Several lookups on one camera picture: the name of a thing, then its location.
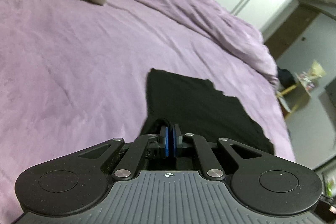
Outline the black garment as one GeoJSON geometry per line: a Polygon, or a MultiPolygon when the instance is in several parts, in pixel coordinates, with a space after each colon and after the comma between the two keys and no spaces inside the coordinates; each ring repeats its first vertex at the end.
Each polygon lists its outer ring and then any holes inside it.
{"type": "Polygon", "coordinates": [[[142,135],[177,124],[181,133],[201,135],[208,142],[228,138],[274,154],[273,144],[239,99],[216,90],[210,80],[152,69],[146,79],[146,103],[142,135]]]}

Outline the dark clothing on chair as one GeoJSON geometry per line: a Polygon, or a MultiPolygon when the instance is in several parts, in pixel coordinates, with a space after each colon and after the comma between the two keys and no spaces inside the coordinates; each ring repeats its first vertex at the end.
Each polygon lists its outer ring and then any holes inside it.
{"type": "Polygon", "coordinates": [[[277,77],[283,88],[289,88],[296,84],[293,75],[287,69],[277,67],[277,77]]]}

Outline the yellow side table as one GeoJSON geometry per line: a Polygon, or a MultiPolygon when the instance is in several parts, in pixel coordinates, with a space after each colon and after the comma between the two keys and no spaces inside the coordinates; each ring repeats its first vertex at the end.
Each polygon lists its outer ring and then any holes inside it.
{"type": "Polygon", "coordinates": [[[302,73],[293,74],[296,84],[276,91],[276,98],[280,104],[284,119],[288,118],[296,110],[301,108],[311,98],[311,91],[316,87],[317,81],[321,78],[318,75],[302,73]]]}

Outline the purple bed blanket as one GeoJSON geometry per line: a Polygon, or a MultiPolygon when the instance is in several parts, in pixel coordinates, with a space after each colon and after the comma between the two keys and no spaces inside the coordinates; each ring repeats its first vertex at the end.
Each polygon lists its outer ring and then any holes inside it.
{"type": "Polygon", "coordinates": [[[133,141],[148,72],[210,80],[294,161],[277,66],[260,31],[213,0],[1,0],[1,223],[27,168],[113,137],[133,141]]]}

